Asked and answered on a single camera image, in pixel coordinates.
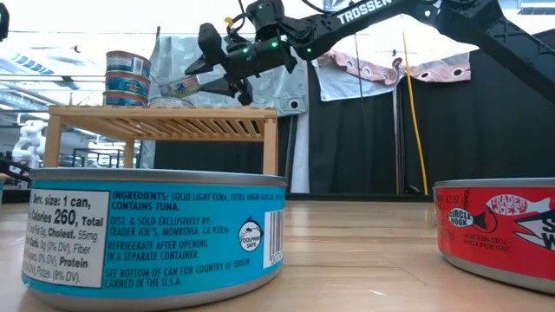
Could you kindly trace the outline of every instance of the white robot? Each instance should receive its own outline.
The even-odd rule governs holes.
[[[46,138],[42,136],[42,130],[47,123],[42,120],[27,120],[25,126],[19,130],[19,141],[11,152],[13,161],[25,163],[31,169],[39,167],[41,156],[44,155]]]

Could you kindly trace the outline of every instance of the can label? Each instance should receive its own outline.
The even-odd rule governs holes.
[[[91,298],[180,296],[283,263],[283,187],[33,181],[23,282]]]
[[[0,205],[2,205],[3,183],[3,180],[0,179]]]
[[[145,106],[147,100],[140,101],[131,97],[120,97],[117,95],[104,95],[104,104],[108,106]]]
[[[437,188],[438,246],[450,256],[555,280],[552,188]]]
[[[108,76],[106,79],[107,91],[124,91],[148,97],[149,86],[146,81],[126,76]]]
[[[139,57],[110,56],[107,71],[125,71],[145,78],[150,77],[150,65]]]
[[[189,107],[191,103],[181,99],[164,97],[164,98],[153,98],[150,100],[151,106],[175,106],[175,107]]]

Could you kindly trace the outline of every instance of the black curtain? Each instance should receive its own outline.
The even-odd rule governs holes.
[[[278,170],[279,175],[291,178],[292,153],[295,146],[297,116],[277,119],[278,130]],[[291,160],[286,170],[289,133],[293,133],[290,142]],[[154,156],[154,168],[174,170],[199,170],[215,172],[262,173],[262,143],[246,142],[191,142],[191,141],[157,141]]]
[[[555,31],[537,37],[555,47]],[[428,189],[446,179],[555,176],[555,106],[480,50],[470,63],[471,81],[412,80]],[[406,79],[398,88],[406,180],[423,191]]]
[[[396,192],[393,95],[322,102],[309,66],[311,194]]]

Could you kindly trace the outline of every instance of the trader joe's logo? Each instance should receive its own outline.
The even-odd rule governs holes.
[[[486,205],[499,215],[518,216],[528,212],[542,213],[549,211],[550,202],[550,198],[534,203],[517,195],[501,194],[488,200]]]

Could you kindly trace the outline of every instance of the red tuna can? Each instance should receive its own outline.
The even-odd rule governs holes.
[[[453,265],[555,294],[555,179],[435,184],[438,247]]]

